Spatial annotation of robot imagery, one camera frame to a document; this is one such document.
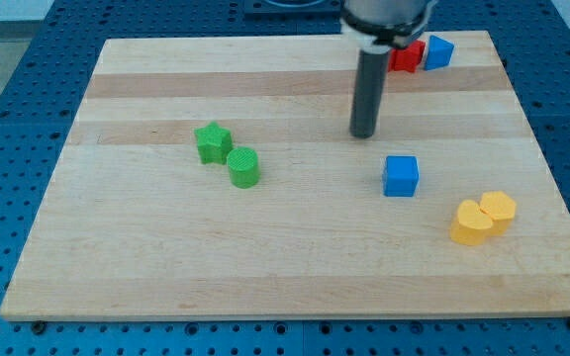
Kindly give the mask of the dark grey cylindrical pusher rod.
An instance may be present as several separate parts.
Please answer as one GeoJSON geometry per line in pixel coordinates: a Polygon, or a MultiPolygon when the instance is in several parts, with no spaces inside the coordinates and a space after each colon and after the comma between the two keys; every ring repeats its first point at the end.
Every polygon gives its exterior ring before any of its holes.
{"type": "Polygon", "coordinates": [[[349,121],[349,131],[354,137],[369,138],[375,133],[389,54],[389,51],[369,53],[364,50],[358,54],[349,121]]]}

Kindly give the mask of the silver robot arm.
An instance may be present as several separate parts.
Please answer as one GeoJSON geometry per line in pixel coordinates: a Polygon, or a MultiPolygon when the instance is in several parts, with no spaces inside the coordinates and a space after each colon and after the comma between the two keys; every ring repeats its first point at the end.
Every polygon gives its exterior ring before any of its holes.
{"type": "Polygon", "coordinates": [[[415,42],[428,26],[436,0],[346,0],[340,10],[344,35],[358,44],[349,132],[374,136],[390,54],[415,42]]]}

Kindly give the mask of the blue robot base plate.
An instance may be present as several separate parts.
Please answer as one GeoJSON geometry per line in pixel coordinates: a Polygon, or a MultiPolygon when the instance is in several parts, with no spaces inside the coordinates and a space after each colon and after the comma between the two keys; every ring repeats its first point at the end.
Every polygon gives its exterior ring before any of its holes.
{"type": "Polygon", "coordinates": [[[246,15],[310,15],[339,13],[341,0],[242,0],[246,15]]]}

